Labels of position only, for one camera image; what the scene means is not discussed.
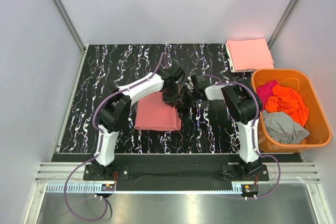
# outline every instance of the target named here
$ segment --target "metal frame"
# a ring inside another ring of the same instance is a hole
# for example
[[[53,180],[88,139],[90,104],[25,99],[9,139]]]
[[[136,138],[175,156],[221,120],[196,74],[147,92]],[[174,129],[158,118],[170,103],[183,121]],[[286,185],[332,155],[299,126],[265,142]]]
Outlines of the metal frame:
[[[57,10],[59,11],[64,23],[66,24],[66,26],[69,29],[69,32],[71,33],[73,39],[75,40],[77,46],[79,47],[81,52],[85,51],[86,45],[83,43],[83,41],[81,40],[78,32],[76,31],[67,11],[65,10],[62,1],[61,0],[52,0],[55,3],[55,6],[57,8]]]
[[[29,211],[24,223],[36,223],[44,195],[48,185],[55,183],[64,183],[69,173],[80,163],[41,163],[36,180],[34,197],[31,200]],[[270,181],[259,182],[260,184],[274,184],[278,177],[278,169],[276,163],[265,163],[269,172]],[[281,184],[305,184],[313,205],[313,210],[320,224],[333,224],[333,220],[323,194],[320,179],[316,171],[314,163],[280,163],[281,167]],[[85,167],[79,168],[72,176],[70,182],[73,186],[95,185],[94,182],[84,181],[82,179]],[[111,181],[100,181],[98,184],[113,184]],[[246,182],[234,182],[232,191],[116,191],[118,194],[237,194],[241,184]],[[72,189],[69,193],[76,193],[76,189]]]
[[[282,17],[280,18],[277,26],[275,27],[273,34],[271,35],[270,39],[268,40],[268,48],[271,48],[275,42],[275,40],[277,39],[281,29],[283,28],[285,22],[287,21],[289,15],[292,13],[294,7],[296,6],[296,4],[298,3],[299,0],[290,0]]]
[[[79,78],[80,78],[80,73],[82,71],[87,52],[88,52],[88,47],[81,54],[81,58],[80,58],[80,60],[78,62],[78,65],[76,67],[76,72],[75,72],[74,78],[73,78],[72,83],[71,83],[67,103],[66,103],[65,108],[63,110],[61,122],[58,126],[58,130],[57,130],[57,134],[56,134],[55,142],[54,142],[54,147],[52,149],[52,153],[50,154],[49,160],[51,160],[53,154],[58,152],[59,149],[60,149],[60,146],[61,146],[61,143],[62,143],[62,138],[63,138],[63,135],[64,135],[64,131],[65,131],[65,128],[66,128],[66,125],[67,125],[67,122],[68,122],[68,116],[69,116],[69,113],[70,113],[70,110],[71,110],[72,101],[74,100],[74,97],[75,97],[76,89],[77,89],[77,86],[78,86],[78,81],[79,81]]]

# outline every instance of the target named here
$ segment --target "pink cloth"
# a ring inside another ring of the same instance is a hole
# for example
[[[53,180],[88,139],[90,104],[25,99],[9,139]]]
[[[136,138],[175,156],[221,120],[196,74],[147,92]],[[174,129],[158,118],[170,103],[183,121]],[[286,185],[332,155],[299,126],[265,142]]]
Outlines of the pink cloth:
[[[235,71],[274,68],[266,39],[228,40],[226,45]]]
[[[181,119],[176,108],[163,102],[162,92],[155,92],[138,102],[135,128],[137,130],[179,131]]]
[[[259,96],[259,98],[261,99],[262,102],[262,107],[263,110],[265,110],[265,104],[268,100],[269,97],[273,96],[273,87],[275,85],[277,85],[278,82],[276,80],[273,81],[269,81],[267,83],[265,83],[264,85],[260,86],[259,88],[257,88],[257,95]]]

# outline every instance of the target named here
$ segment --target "stack of folded towels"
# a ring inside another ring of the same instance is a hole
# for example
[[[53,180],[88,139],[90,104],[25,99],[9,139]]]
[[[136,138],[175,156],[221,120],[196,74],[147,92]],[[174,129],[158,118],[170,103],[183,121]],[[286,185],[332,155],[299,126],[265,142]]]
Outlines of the stack of folded towels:
[[[232,73],[274,68],[266,39],[228,40],[225,46]]]

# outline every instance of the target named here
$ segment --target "gray wall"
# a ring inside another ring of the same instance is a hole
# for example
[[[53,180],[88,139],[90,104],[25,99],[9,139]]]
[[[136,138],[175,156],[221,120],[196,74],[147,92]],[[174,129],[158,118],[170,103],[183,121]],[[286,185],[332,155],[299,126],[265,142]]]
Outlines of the gray wall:
[[[84,43],[269,38],[289,0],[62,0]]]
[[[0,0],[0,216],[22,223],[80,52],[52,0]]]
[[[336,1],[300,0],[271,49],[277,68],[298,69],[314,85],[332,132],[336,134]],[[321,149],[305,152],[320,175],[336,220],[336,138]]]

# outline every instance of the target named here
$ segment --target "metal floor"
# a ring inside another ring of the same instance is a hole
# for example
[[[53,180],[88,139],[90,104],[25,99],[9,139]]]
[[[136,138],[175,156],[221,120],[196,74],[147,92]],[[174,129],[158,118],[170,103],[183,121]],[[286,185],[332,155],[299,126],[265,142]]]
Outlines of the metal floor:
[[[270,185],[260,185],[259,195],[270,190]],[[78,205],[88,196],[68,194],[70,205],[77,214],[97,218],[104,210],[103,202],[90,199]],[[318,223],[303,184],[279,185],[272,195],[256,201],[244,201],[237,195],[160,194],[115,194],[108,200],[113,208],[113,216],[109,218],[108,211],[97,223]],[[46,193],[37,223],[86,223],[65,212],[67,208],[63,194]]]

